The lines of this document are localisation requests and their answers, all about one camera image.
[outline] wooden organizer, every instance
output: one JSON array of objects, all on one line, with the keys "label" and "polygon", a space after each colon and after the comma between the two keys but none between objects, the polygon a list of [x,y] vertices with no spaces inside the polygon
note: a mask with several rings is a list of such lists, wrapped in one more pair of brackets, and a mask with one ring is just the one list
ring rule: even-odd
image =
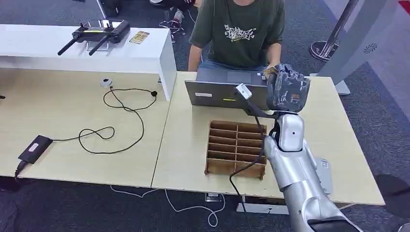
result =
[{"label": "wooden organizer", "polygon": [[[266,126],[262,125],[264,134]],[[262,138],[257,124],[210,121],[205,174],[232,174],[256,160]],[[263,179],[265,155],[253,166],[237,175]]]}]

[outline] silver robotic arm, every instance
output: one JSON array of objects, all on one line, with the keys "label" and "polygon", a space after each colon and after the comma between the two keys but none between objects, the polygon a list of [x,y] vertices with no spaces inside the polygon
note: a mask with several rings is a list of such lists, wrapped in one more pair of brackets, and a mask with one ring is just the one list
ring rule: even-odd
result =
[{"label": "silver robotic arm", "polygon": [[324,193],[304,139],[302,118],[285,114],[278,124],[279,131],[264,139],[264,153],[285,197],[292,228],[296,232],[361,232]]},{"label": "silver robotic arm", "polygon": [[[307,90],[300,92],[303,87],[303,84],[300,86],[298,84],[303,82],[300,78],[300,81],[294,79],[292,89],[287,89],[289,83],[284,84],[286,78],[296,72],[289,72],[291,67],[281,64],[276,68],[278,71],[276,79],[269,80],[272,83],[272,86],[268,86],[271,88],[267,98],[270,106],[269,103],[267,104],[272,110],[280,111],[268,115],[256,108],[248,101],[251,92],[244,84],[236,87],[236,98],[243,102],[243,109],[248,115],[276,120],[274,128],[264,138],[264,154],[285,197],[293,230],[296,232],[361,232],[362,230],[347,219],[325,194],[316,173],[317,164],[304,139],[303,119],[295,113],[305,105],[303,101],[306,102],[310,81],[305,86]],[[286,108],[293,112],[283,111]]]}]

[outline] table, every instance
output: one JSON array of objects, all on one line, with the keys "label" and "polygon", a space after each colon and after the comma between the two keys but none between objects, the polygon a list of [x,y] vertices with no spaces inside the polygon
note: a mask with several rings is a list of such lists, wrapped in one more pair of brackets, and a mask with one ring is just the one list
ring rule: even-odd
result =
[{"label": "table", "polygon": [[[94,151],[114,151],[129,146],[141,135],[141,122],[134,113],[113,109],[103,103],[109,89],[100,87],[111,77],[114,88],[145,88],[158,91],[157,101],[139,111],[145,125],[143,139],[131,149],[114,155],[84,151],[77,140],[55,142],[20,177],[63,181],[150,187],[169,108],[157,74],[73,72],[44,70],[1,70],[0,92],[0,175],[13,176],[18,155],[37,135],[51,139],[78,136],[83,128],[113,126],[114,138],[102,141],[90,135],[82,141]],[[150,93],[118,92],[130,108],[153,101]],[[112,95],[107,103],[119,105]]]},{"label": "table", "polygon": [[[78,27],[0,24],[0,31],[7,35],[0,37],[0,68],[153,73],[161,78],[166,99],[171,99],[176,64],[169,29],[131,28],[108,52],[89,56],[83,42],[73,44],[58,56],[57,52],[70,41],[76,29]],[[141,44],[130,43],[140,30],[149,36]]]},{"label": "table", "polygon": [[[92,150],[124,148],[140,136],[136,116],[112,109],[102,102],[107,89],[99,86],[111,77],[115,87],[140,87],[159,92],[158,101],[141,111],[146,127],[135,147],[115,155],[93,155],[78,141],[53,143],[21,177],[97,184],[177,189],[235,194],[226,175],[205,175],[205,152],[210,120],[254,123],[240,109],[192,106],[184,80],[194,72],[178,72],[171,102],[166,101],[158,75],[112,72],[0,70],[0,175],[13,176],[17,156],[38,135],[52,139],[75,137],[83,128],[114,126],[110,141],[97,136],[84,138]],[[147,93],[122,93],[126,105],[149,104]],[[108,103],[116,104],[112,97]],[[312,77],[307,104],[301,116],[306,140],[314,156],[331,163],[333,194],[337,203],[383,205],[383,198],[370,172],[331,78]],[[261,118],[272,128],[273,120]],[[283,198],[269,164],[264,179],[235,177],[246,196]]]},{"label": "table", "polygon": [[[235,194],[227,175],[204,174],[210,120],[255,123],[241,109],[192,106],[184,80],[195,73],[178,72],[152,188]],[[337,203],[383,205],[384,201],[354,135],[332,79],[312,77],[305,108],[305,138],[312,153],[331,163],[333,194]],[[273,127],[272,119],[261,118]],[[268,164],[263,180],[235,177],[241,194],[283,198]]]}]

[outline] black cable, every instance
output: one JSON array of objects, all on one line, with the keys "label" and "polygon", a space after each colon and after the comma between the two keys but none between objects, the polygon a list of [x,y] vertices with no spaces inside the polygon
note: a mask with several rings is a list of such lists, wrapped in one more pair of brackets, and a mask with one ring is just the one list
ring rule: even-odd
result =
[{"label": "black cable", "polygon": [[[129,91],[129,90],[139,90],[139,91],[149,92],[149,93],[151,93],[151,96],[155,97],[155,99],[154,99],[153,102],[151,102],[151,104],[149,104],[149,105],[146,106],[146,107],[138,108],[138,109],[131,109],[131,108],[125,106],[125,105],[122,103],[122,101],[121,101],[121,100],[115,95],[115,93],[114,93],[114,91]],[[121,106],[109,105],[109,104],[105,101],[105,97],[106,97],[109,93],[112,93],[112,94],[113,94],[113,96],[114,96],[115,99],[121,104]],[[82,147],[84,150],[86,150],[87,152],[92,153],[92,154],[115,154],[115,153],[118,153],[118,152],[126,151],[126,150],[130,149],[131,147],[133,147],[134,145],[136,145],[136,144],[143,138],[143,136],[144,136],[144,121],[142,120],[142,118],[141,118],[141,116],[139,115],[139,113],[137,112],[137,110],[144,110],[144,109],[147,109],[147,108],[149,108],[150,106],[152,106],[152,105],[157,101],[157,94],[158,94],[158,93],[157,93],[156,91],[149,91],[149,90],[146,90],[146,89],[140,89],[140,88],[113,89],[112,86],[110,87],[110,91],[108,91],[108,92],[106,92],[106,93],[104,94],[102,100],[104,101],[104,104],[105,104],[105,105],[107,105],[107,106],[109,106],[109,107],[111,107],[111,108],[122,108],[122,109],[124,109],[125,111],[134,112],[134,113],[137,114],[138,118],[139,118],[140,121],[141,121],[141,125],[142,125],[141,137],[140,137],[138,140],[136,140],[133,144],[131,144],[130,146],[128,146],[127,148],[124,148],[124,149],[121,149],[121,150],[118,150],[118,151],[112,151],[112,152],[95,152],[95,151],[90,151],[90,150],[88,150],[87,148],[85,148],[84,145],[83,145],[83,143],[81,142],[81,138],[82,138],[82,137],[85,137],[85,136],[90,135],[90,134],[97,134],[97,135],[98,135],[101,139],[103,139],[103,140],[111,139],[111,138],[115,135],[115,129],[114,129],[114,127],[104,127],[104,128],[99,129],[99,130],[96,130],[96,131],[93,130],[93,129],[85,128],[85,129],[82,129],[82,130],[80,131],[80,133],[78,134],[77,137],[73,137],[73,138],[69,138],[69,139],[54,139],[53,142],[64,142],[64,141],[70,141],[70,140],[78,139],[78,142],[80,143],[81,147]],[[111,130],[112,130],[111,136],[104,137],[104,136],[102,136],[102,135],[99,133],[100,131],[103,131],[103,130],[106,130],[106,129],[111,129]]]},{"label": "black cable", "polygon": [[17,181],[18,180],[18,175],[20,174],[20,172],[26,167],[26,165],[28,164],[28,162],[22,160],[18,163],[17,168],[15,169],[14,172],[14,179]]},{"label": "black cable", "polygon": [[255,159],[254,162],[252,162],[252,163],[248,164],[247,166],[245,166],[245,167],[243,167],[243,168],[241,168],[241,169],[235,171],[234,173],[232,173],[232,174],[229,176],[229,182],[231,182],[232,187],[234,187],[234,189],[235,189],[237,195],[238,195],[239,198],[241,199],[241,204],[242,204],[242,207],[243,207],[243,209],[244,209],[246,221],[247,221],[247,223],[248,223],[248,227],[249,227],[249,231],[250,231],[250,232],[252,232],[252,229],[251,229],[251,227],[250,227],[249,219],[248,219],[248,216],[247,216],[247,214],[246,214],[247,212],[246,212],[246,209],[245,209],[245,204],[244,204],[244,202],[243,202],[243,199],[242,199],[241,194],[240,194],[239,191],[238,191],[238,188],[236,188],[234,182],[232,181],[232,177],[233,177],[234,175],[240,173],[241,171],[250,168],[252,165],[256,164],[256,163],[261,159],[261,157],[262,157],[262,155],[263,155],[263,153],[264,153],[264,144],[265,144],[264,130],[263,130],[263,128],[262,128],[262,126],[261,126],[261,124],[260,124],[259,119],[258,119],[257,116],[255,116],[255,120],[256,120],[256,123],[258,124],[258,128],[259,128],[260,133],[261,133],[261,139],[262,139],[261,148],[262,148],[262,149],[261,149],[261,151],[259,152],[259,155],[258,155],[258,157]]}]

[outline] cable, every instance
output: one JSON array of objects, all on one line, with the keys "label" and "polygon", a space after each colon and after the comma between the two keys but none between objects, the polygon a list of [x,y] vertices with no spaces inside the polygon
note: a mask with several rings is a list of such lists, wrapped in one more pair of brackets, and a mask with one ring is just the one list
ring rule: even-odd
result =
[{"label": "cable", "polygon": [[28,162],[22,160],[18,163],[17,168],[15,169],[14,172],[14,179],[17,181],[18,180],[18,175],[20,174],[20,172],[27,166]]},{"label": "cable", "polygon": [[[146,106],[146,107],[138,108],[138,109],[131,109],[131,108],[125,106],[125,105],[122,103],[122,101],[121,101],[121,100],[115,95],[115,93],[114,93],[114,91],[129,91],[129,90],[139,90],[139,91],[149,92],[149,93],[151,93],[151,96],[155,97],[155,99],[154,99],[153,102],[151,102],[151,104],[149,104],[149,105]],[[112,93],[112,94],[113,94],[113,96],[114,96],[115,99],[121,104],[121,106],[112,106],[112,105],[109,105],[109,104],[105,101],[105,97],[106,97],[109,93]],[[139,115],[139,113],[137,112],[137,110],[144,110],[144,109],[147,109],[147,108],[149,108],[150,106],[152,106],[152,105],[157,101],[157,94],[158,94],[158,93],[157,93],[156,91],[149,91],[149,90],[146,90],[146,89],[140,89],[140,88],[113,89],[112,86],[110,86],[110,91],[108,91],[108,92],[106,92],[106,93],[104,94],[102,100],[104,101],[104,104],[105,104],[105,105],[107,105],[107,106],[109,106],[109,107],[111,107],[111,108],[122,108],[122,109],[124,109],[125,111],[134,112],[134,113],[137,114],[138,118],[139,118],[140,121],[141,121],[141,125],[142,125],[141,137],[140,137],[139,139],[137,139],[133,144],[131,144],[130,146],[128,146],[127,148],[124,148],[124,149],[121,149],[121,150],[118,150],[118,151],[112,151],[112,152],[95,152],[95,151],[90,151],[90,150],[88,150],[87,148],[85,148],[84,145],[83,145],[83,143],[81,142],[81,138],[82,138],[82,137],[85,137],[85,136],[90,135],[90,134],[97,134],[97,135],[98,135],[101,139],[103,139],[103,140],[111,139],[111,138],[115,135],[115,129],[114,129],[114,127],[104,127],[104,128],[99,129],[99,130],[96,130],[96,131],[93,130],[93,129],[85,128],[85,129],[82,129],[82,130],[80,131],[80,133],[78,134],[78,136],[76,136],[76,137],[69,138],[69,139],[55,139],[55,140],[53,140],[53,142],[65,142],[65,141],[70,141],[70,140],[78,139],[78,142],[80,143],[81,147],[82,147],[84,150],[86,150],[87,152],[92,153],[92,154],[115,154],[115,153],[118,153],[118,152],[122,152],[122,151],[128,150],[128,149],[130,149],[131,147],[133,147],[134,145],[136,145],[136,144],[143,138],[143,136],[144,136],[144,121],[142,120],[142,118],[141,118],[141,116]],[[104,136],[102,136],[102,135],[99,133],[100,131],[103,131],[103,130],[106,130],[106,129],[111,129],[111,130],[112,130],[111,136],[104,137]]]},{"label": "cable", "polygon": [[[208,216],[208,224],[209,224],[210,226],[212,226],[212,227],[217,227],[217,225],[218,225],[218,217],[217,217],[216,213],[222,211],[222,210],[225,208],[225,196],[223,196],[223,194],[221,194],[221,195],[222,195],[222,199],[223,199],[223,206],[222,206],[221,209],[219,209],[219,210],[217,210],[217,211],[212,211],[210,208],[206,208],[205,206],[200,206],[200,205],[199,205],[199,206],[192,206],[192,207],[188,207],[188,208],[178,209],[178,210],[177,210],[177,209],[175,209],[175,207],[172,205],[171,201],[169,200],[168,193],[167,193],[167,191],[166,191],[166,189],[165,189],[165,196],[166,196],[166,198],[167,198],[167,200],[168,200],[168,203],[171,205],[171,207],[174,209],[175,212],[178,213],[178,212],[182,212],[182,211],[184,211],[184,210],[195,209],[195,208],[206,209],[206,210],[208,210],[209,212],[211,212],[211,213],[209,214],[209,216]],[[211,215],[213,215],[213,216],[215,217],[215,220],[216,220],[214,225],[212,225],[212,224],[211,224],[211,221],[210,221]]]},{"label": "cable", "polygon": [[248,219],[248,216],[247,216],[247,214],[246,214],[247,212],[246,212],[246,209],[245,209],[245,204],[244,204],[244,202],[243,202],[243,199],[242,199],[241,194],[240,194],[239,191],[238,191],[238,188],[236,188],[234,182],[232,181],[232,177],[233,177],[234,175],[240,173],[241,171],[250,168],[252,165],[256,164],[256,163],[261,159],[262,154],[264,153],[264,144],[265,144],[265,142],[264,142],[264,141],[265,141],[265,139],[264,139],[264,131],[263,131],[263,128],[262,128],[262,126],[261,126],[261,124],[260,124],[259,119],[258,119],[257,116],[255,116],[255,120],[256,120],[256,123],[258,124],[258,128],[259,128],[260,133],[261,133],[261,138],[262,138],[261,148],[262,148],[262,149],[261,149],[261,151],[259,152],[259,155],[258,155],[258,157],[255,159],[254,162],[252,162],[252,163],[248,164],[247,166],[245,166],[245,167],[243,167],[243,168],[241,168],[241,169],[239,169],[239,170],[233,172],[233,173],[229,176],[229,182],[231,182],[231,185],[232,185],[232,187],[234,187],[234,189],[235,189],[235,191],[236,191],[236,194],[237,194],[237,195],[239,196],[239,198],[241,199],[241,204],[242,204],[242,207],[243,207],[243,209],[244,209],[244,213],[245,213],[245,217],[246,217],[246,222],[248,223],[248,228],[249,228],[249,231],[250,231],[250,232],[252,232],[252,228],[250,227],[249,219]]},{"label": "cable", "polygon": [[[150,190],[150,191],[148,191],[148,192],[145,192],[145,193],[142,194],[142,196],[141,196],[141,195],[138,195],[138,194],[135,194],[135,193],[131,193],[131,192],[116,190],[116,189],[113,188],[112,185],[110,185],[110,188],[111,188],[111,190],[114,191],[114,192],[125,193],[125,194],[132,195],[132,196],[136,196],[136,197],[139,197],[139,198],[143,198],[145,195],[159,190],[159,189],[153,189],[153,190]],[[166,198],[167,198],[167,200],[168,200],[168,203],[169,203],[169,205],[172,207],[172,209],[173,209],[175,212],[179,213],[179,212],[182,212],[182,211],[185,211],[185,210],[195,209],[195,208],[206,209],[206,210],[208,210],[209,212],[211,212],[211,213],[209,214],[209,216],[208,216],[208,224],[209,224],[211,227],[217,227],[217,225],[218,225],[218,216],[216,215],[216,213],[217,213],[217,212],[220,212],[220,211],[222,211],[222,210],[224,210],[224,208],[225,208],[225,196],[224,196],[223,194],[221,194],[221,195],[222,195],[222,199],[223,199],[223,206],[222,206],[221,209],[216,210],[216,211],[213,211],[213,210],[210,209],[210,208],[207,208],[207,207],[205,207],[205,206],[200,206],[200,205],[199,205],[199,206],[192,206],[192,207],[188,207],[188,208],[183,208],[183,209],[175,209],[174,205],[171,203],[171,200],[169,200],[167,190],[166,190],[166,189],[164,189],[164,190],[165,190],[165,196],[166,196]],[[214,216],[214,217],[215,217],[215,224],[211,224],[211,216]]]},{"label": "cable", "polygon": [[190,15],[191,20],[192,20],[192,21],[193,21],[193,23],[195,24],[195,23],[196,23],[196,21],[195,21],[195,20],[193,20],[192,15],[191,15],[191,11],[189,11],[189,10],[188,10],[188,14]]},{"label": "cable", "polygon": [[116,190],[116,189],[113,188],[112,185],[110,185],[110,188],[111,188],[111,190],[114,191],[114,192],[125,193],[125,194],[132,195],[132,196],[136,196],[136,197],[139,197],[139,198],[144,198],[145,195],[147,195],[147,194],[149,194],[149,193],[151,193],[151,192],[155,192],[155,191],[159,190],[159,189],[153,189],[153,190],[150,190],[150,191],[148,191],[148,192],[142,194],[142,196],[141,196],[141,195],[138,195],[138,194],[135,194],[135,193],[131,193],[131,192]]}]

